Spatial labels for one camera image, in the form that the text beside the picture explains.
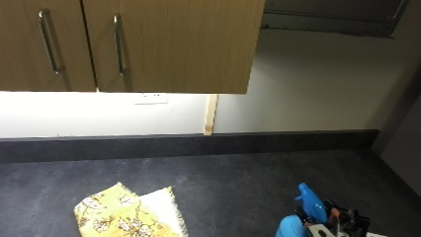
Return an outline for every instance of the dark gray baseboard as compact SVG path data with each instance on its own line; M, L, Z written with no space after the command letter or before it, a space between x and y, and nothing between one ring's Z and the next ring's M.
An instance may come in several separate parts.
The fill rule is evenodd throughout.
M0 139L0 163L369 149L379 130Z

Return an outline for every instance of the white wall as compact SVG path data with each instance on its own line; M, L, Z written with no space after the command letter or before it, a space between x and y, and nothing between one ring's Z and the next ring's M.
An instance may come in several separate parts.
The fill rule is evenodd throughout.
M136 105L140 94L0 93L0 137L199 133L206 95L168 94Z
M216 132L381 128L421 63L421 1L375 39L262 31L247 96L223 95Z
M381 128L421 63L421 1L393 34L263 31L250 94L222 95L215 132ZM0 93L0 137L202 133L206 95Z

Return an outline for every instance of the yellow floral cloth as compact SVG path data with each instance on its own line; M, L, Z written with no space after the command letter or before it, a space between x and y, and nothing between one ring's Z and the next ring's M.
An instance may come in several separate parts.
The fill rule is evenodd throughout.
M171 187L139 197L119 183L75 207L83 237L187 237Z

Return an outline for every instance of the wooden cabinet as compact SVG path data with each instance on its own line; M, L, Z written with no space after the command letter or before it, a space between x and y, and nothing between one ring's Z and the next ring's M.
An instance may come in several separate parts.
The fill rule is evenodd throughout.
M0 0L0 90L244 94L263 12L264 0Z
M0 0L0 35L0 91L96 90L79 1Z

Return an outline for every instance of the wall outlet plate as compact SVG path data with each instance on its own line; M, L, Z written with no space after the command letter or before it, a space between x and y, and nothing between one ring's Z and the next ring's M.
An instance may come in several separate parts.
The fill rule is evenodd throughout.
M139 93L135 105L154 105L167 103L167 93Z

